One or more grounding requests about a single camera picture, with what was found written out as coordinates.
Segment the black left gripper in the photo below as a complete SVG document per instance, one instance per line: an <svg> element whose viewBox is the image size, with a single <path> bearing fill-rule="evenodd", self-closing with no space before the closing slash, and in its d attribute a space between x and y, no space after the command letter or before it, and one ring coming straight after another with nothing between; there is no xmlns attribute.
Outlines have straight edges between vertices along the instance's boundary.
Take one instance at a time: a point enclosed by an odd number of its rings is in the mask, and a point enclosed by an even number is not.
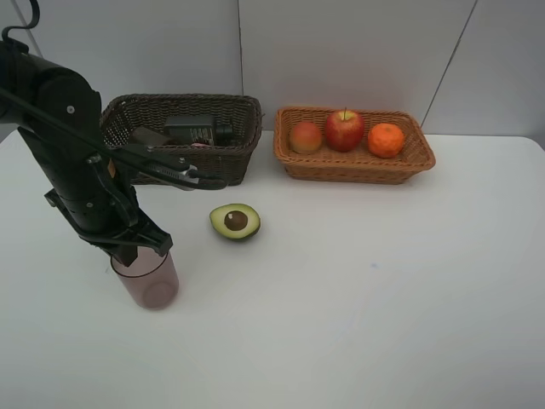
<svg viewBox="0 0 545 409"><path fill-rule="evenodd" d="M18 131L52 185L46 200L80 239L125 267L138 257L139 247L160 256L169 252L171 236L140 209L127 173L109 171L106 155L57 131Z"/></svg>

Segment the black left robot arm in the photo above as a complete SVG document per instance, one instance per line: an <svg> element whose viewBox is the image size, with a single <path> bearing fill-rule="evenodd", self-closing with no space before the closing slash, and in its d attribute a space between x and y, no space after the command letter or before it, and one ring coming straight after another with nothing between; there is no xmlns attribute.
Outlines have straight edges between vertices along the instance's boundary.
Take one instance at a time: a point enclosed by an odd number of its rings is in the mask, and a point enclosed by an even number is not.
<svg viewBox="0 0 545 409"><path fill-rule="evenodd" d="M16 124L52 188L48 203L77 235L131 265L141 247L166 256L172 238L140 208L129 168L111 158L101 99L76 72L1 44L1 120Z"/></svg>

